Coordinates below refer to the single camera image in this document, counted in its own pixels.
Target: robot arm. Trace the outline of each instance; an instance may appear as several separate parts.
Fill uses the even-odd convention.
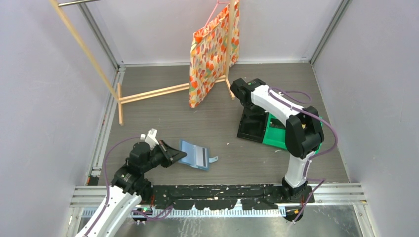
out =
[[[151,196],[151,183],[144,174],[158,165],[167,168],[186,156],[157,140],[156,133],[151,129],[144,141],[134,144],[125,164],[115,173],[109,195],[76,237],[114,236],[135,206]]]
[[[269,94],[269,86],[260,79],[249,82],[237,79],[231,84],[230,90],[250,113],[269,112],[285,125],[285,145],[290,152],[290,162],[282,184],[288,190],[289,196],[299,193],[307,185],[305,166],[324,140],[320,122],[273,98]],[[277,97],[292,108],[318,115],[312,106],[304,108],[285,99],[281,94],[277,94]]]

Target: wooden frame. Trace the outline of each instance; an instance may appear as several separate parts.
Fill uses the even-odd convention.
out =
[[[130,95],[123,97],[122,96],[122,86],[120,83],[118,83],[117,91],[115,91],[111,84],[109,83],[109,80],[106,78],[105,74],[103,73],[103,70],[97,63],[96,59],[94,58],[93,54],[90,52],[89,48],[87,47],[86,43],[83,41],[82,37],[80,36],[79,32],[74,27],[73,23],[70,21],[64,10],[59,6],[59,3],[57,0],[49,0],[50,3],[53,5],[55,11],[57,14],[61,17],[61,20],[64,22],[64,24],[67,26],[68,30],[71,32],[77,43],[79,44],[80,48],[82,48],[83,52],[93,65],[93,67],[96,69],[96,72],[99,74],[103,82],[105,83],[108,90],[111,92],[112,96],[115,98],[116,102],[118,103],[118,116],[119,116],[119,124],[121,126],[124,125],[124,113],[123,113],[123,106],[122,104],[138,101],[138,100],[144,100],[160,95],[166,95],[182,90],[188,90],[189,89],[189,83],[170,86],[158,90],[152,90],[148,92],[143,92],[135,95]],[[234,12],[234,2],[235,0],[230,0],[229,5],[229,14],[231,12]],[[231,39],[233,37],[233,23],[234,23],[234,17],[229,17],[228,21],[228,38],[227,42],[231,42]],[[230,81],[228,78],[229,71],[230,71],[230,54],[231,54],[231,43],[227,44],[227,56],[226,56],[226,62],[225,62],[225,74],[218,78],[215,83],[224,81],[226,83],[227,89],[230,92],[231,99],[234,99],[233,92],[230,91]]]

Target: blue object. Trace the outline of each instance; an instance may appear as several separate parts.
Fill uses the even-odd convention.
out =
[[[200,147],[184,140],[180,140],[180,150],[186,152],[187,156],[180,159],[178,162],[187,164],[193,168],[208,171],[209,163],[218,160],[218,157],[209,158],[208,148]]]

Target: fabric bag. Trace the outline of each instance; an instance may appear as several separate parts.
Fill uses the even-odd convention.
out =
[[[225,74],[227,43],[231,43],[230,67],[239,58],[239,2],[234,4],[233,36],[228,39],[228,4],[212,21],[193,34],[189,67],[189,106],[196,107]]]

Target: gray floor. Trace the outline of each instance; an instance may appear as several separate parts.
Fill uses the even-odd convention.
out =
[[[309,64],[255,64],[235,65],[230,80],[260,78],[268,85],[284,90],[303,90],[313,97],[312,106],[326,120],[326,110]],[[122,84],[123,96],[133,95],[188,82],[188,66],[127,68]],[[289,154],[255,142],[236,137],[243,107],[237,99],[231,100],[225,83],[217,83],[204,101],[192,109],[188,105],[188,92],[136,101],[124,105],[125,124],[118,124],[115,113],[108,147],[150,128],[158,130],[157,138],[178,148],[184,139],[208,147],[219,160],[209,171],[176,163],[170,168],[157,167],[148,173],[156,185],[186,184],[262,184],[280,183],[288,167]],[[325,128],[322,149],[333,144],[332,134]],[[107,162],[108,180],[123,165],[134,141],[121,144],[110,154]],[[318,157],[310,166],[309,177],[327,178],[327,182],[348,182],[338,150]]]

